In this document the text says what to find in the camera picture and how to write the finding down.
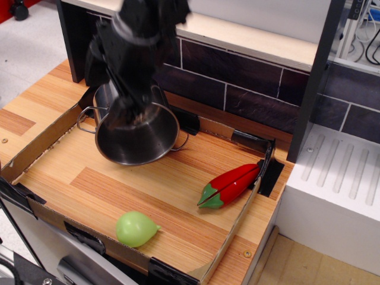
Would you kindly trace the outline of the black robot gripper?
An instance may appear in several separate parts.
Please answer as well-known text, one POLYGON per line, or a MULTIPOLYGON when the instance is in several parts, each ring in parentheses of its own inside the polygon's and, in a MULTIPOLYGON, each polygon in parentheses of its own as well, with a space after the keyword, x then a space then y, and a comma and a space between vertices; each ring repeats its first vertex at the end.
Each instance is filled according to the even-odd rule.
POLYGON ((110 106, 108 126, 125 126, 139 118, 150 104, 151 80, 164 61, 176 52, 176 29, 164 29, 152 38, 137 38, 114 24, 98 21, 86 54, 85 83, 100 86, 112 80, 118 93, 110 106))

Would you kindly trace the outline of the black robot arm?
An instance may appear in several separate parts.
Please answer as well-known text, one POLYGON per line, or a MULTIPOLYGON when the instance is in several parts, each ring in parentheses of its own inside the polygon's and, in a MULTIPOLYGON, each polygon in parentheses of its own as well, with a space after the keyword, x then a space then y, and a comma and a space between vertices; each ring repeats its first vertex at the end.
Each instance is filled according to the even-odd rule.
POLYGON ((85 60, 85 82, 112 82, 118 96, 106 126, 132 123, 152 102, 151 80, 176 47, 176 26, 190 13, 187 1, 124 1, 110 21, 99 20, 85 60))

